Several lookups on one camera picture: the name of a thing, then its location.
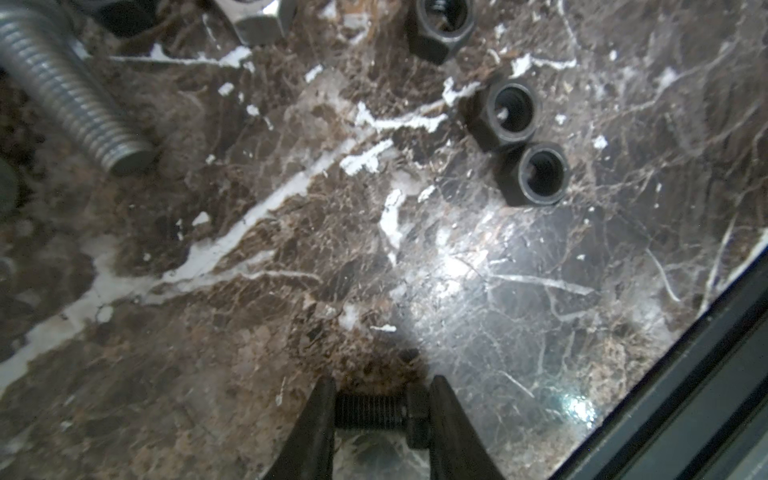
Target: nut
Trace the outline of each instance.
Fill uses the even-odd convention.
[[[467,127],[483,151],[500,150],[531,140],[540,110],[527,83],[497,73],[470,100]]]
[[[411,53],[441,65],[475,30],[474,0],[412,0],[406,32]]]
[[[570,179],[563,149],[543,142],[509,152],[498,185],[511,207],[546,207],[563,198]]]
[[[285,38],[297,0],[214,0],[243,45],[271,45]]]
[[[420,383],[406,386],[406,441],[412,449],[428,449],[432,441],[429,391]]]
[[[118,37],[154,27],[158,0],[74,0],[75,7]]]

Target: silver bolt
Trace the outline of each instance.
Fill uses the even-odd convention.
[[[152,144],[74,54],[73,40],[55,0],[0,0],[0,66],[105,170],[143,170]]]

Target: bolt thread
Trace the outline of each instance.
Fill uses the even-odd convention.
[[[405,425],[405,403],[400,396],[336,396],[338,429],[398,430]]]
[[[0,65],[105,170],[123,175],[145,168],[152,145],[54,35],[31,19],[0,24]]]

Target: nut hole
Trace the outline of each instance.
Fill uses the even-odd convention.
[[[533,99],[517,87],[507,87],[496,95],[493,106],[496,120],[507,131],[523,131],[533,121]]]
[[[539,151],[525,165],[522,180],[537,195],[550,197],[562,187],[565,172],[560,158],[551,151]]]
[[[458,31],[467,21],[466,0],[425,0],[427,19],[435,30]]]

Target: marble surface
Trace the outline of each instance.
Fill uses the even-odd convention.
[[[25,204],[0,226],[0,468],[259,478],[316,379],[448,377],[509,478],[547,478],[768,243],[768,5],[477,0],[435,67],[406,2],[301,2],[238,48],[163,2],[81,54],[159,145],[106,176],[0,80]],[[574,176],[505,207],[462,102],[513,67]],[[338,435],[335,478],[427,478],[397,435]]]

